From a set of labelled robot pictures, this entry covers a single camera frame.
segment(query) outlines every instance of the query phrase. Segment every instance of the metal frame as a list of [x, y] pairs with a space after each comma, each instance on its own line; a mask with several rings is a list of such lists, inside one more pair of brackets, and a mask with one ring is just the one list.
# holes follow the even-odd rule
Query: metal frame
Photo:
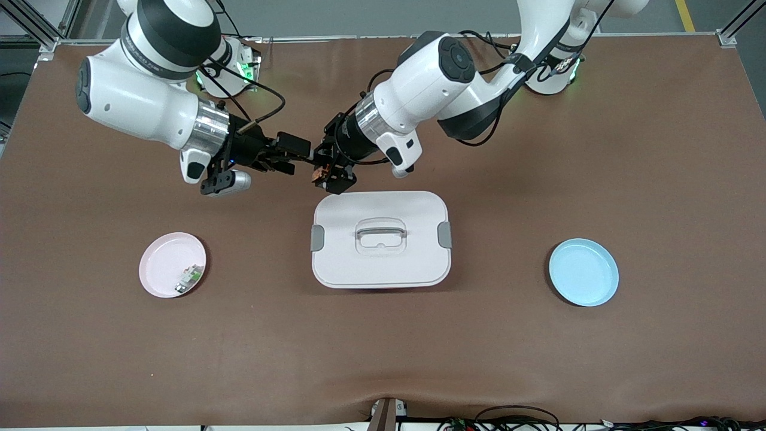
[[766, 6], [766, 0], [751, 0], [724, 28], [716, 30], [715, 33], [719, 37], [721, 48], [736, 47], [737, 39], [734, 36], [764, 6]]
[[41, 47], [53, 50], [64, 35], [26, 0], [0, 0], [0, 9], [33, 37]]
[[61, 22], [58, 25], [58, 29], [64, 33], [64, 36], [69, 37], [72, 34], [72, 23], [82, 4], [83, 0], [70, 0], [67, 4], [67, 10], [64, 11], [64, 17], [61, 18]]

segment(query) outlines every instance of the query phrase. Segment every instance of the gray floor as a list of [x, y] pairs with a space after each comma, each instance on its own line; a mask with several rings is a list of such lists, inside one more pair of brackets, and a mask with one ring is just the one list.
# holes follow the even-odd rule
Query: gray floor
[[[125, 20], [115, 0], [84, 0], [73, 24], [73, 38], [114, 39]], [[697, 31], [714, 31], [742, 9], [748, 0], [686, 0]], [[224, 0], [243, 35], [402, 36], [427, 29], [458, 32], [467, 28], [493, 33], [519, 33], [519, 11], [511, 0]], [[737, 35], [738, 52], [753, 91], [766, 107], [766, 8]], [[223, 15], [224, 32], [233, 31]], [[605, 18], [604, 33], [683, 32], [675, 0], [651, 0], [629, 20]], [[30, 71], [34, 49], [7, 49], [0, 44], [0, 72]], [[704, 67], [705, 59], [699, 59]], [[0, 120], [11, 123], [27, 78], [0, 77]]]
[[[745, 0], [686, 0], [697, 31], [714, 31], [734, 18], [748, 2]], [[748, 72], [755, 98], [766, 117], [766, 8], [737, 33], [737, 52]]]

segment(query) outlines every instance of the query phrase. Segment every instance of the white arm segment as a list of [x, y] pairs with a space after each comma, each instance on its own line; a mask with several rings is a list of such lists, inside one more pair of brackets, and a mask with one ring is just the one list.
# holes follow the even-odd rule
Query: white arm segment
[[180, 150], [184, 181], [197, 183], [228, 135], [228, 113], [187, 92], [185, 81], [221, 45], [205, 0], [120, 1], [129, 17], [118, 41], [86, 58], [75, 94], [89, 118]]
[[389, 79], [356, 107], [365, 137], [391, 161], [394, 176], [406, 176], [423, 153], [415, 128], [433, 118], [468, 88], [476, 68], [455, 38], [423, 33], [399, 56]]
[[471, 85], [437, 118], [449, 137], [473, 139], [496, 118], [497, 111], [527, 79], [535, 64], [561, 39], [575, 0], [518, 0], [522, 37], [514, 54], [491, 82], [476, 74]]
[[[609, 7], [607, 16], [630, 18], [641, 12], [648, 2], [649, 0], [615, 0]], [[609, 0], [576, 0], [566, 34], [553, 48], [544, 64], [526, 81], [531, 90], [540, 94], [556, 94], [566, 88], [567, 84], [574, 79], [574, 72], [581, 59], [572, 60], [574, 63], [567, 66], [565, 73], [551, 74], [552, 67], [569, 59], [583, 48], [582, 45], [594, 30], [598, 17], [604, 13], [608, 5]]]
[[88, 61], [91, 107], [86, 115], [89, 118], [176, 150], [186, 144], [197, 118], [197, 96], [126, 64], [119, 41]]

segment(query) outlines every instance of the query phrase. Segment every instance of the yellow floor line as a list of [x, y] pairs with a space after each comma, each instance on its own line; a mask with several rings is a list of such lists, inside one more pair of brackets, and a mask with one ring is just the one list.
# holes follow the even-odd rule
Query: yellow floor line
[[686, 6], [686, 0], [676, 0], [676, 7], [678, 8], [678, 15], [681, 15], [683, 29], [690, 33], [696, 31], [692, 22], [692, 16], [689, 15], [689, 8]]

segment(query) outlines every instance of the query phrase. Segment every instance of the round button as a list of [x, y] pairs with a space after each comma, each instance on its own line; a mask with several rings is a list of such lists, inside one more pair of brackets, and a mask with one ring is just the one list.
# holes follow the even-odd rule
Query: round button
[[457, 67], [461, 69], [467, 69], [471, 64], [471, 57], [468, 55], [466, 50], [462, 49], [460, 46], [453, 47], [450, 50], [450, 55], [452, 56], [452, 60], [455, 62]]

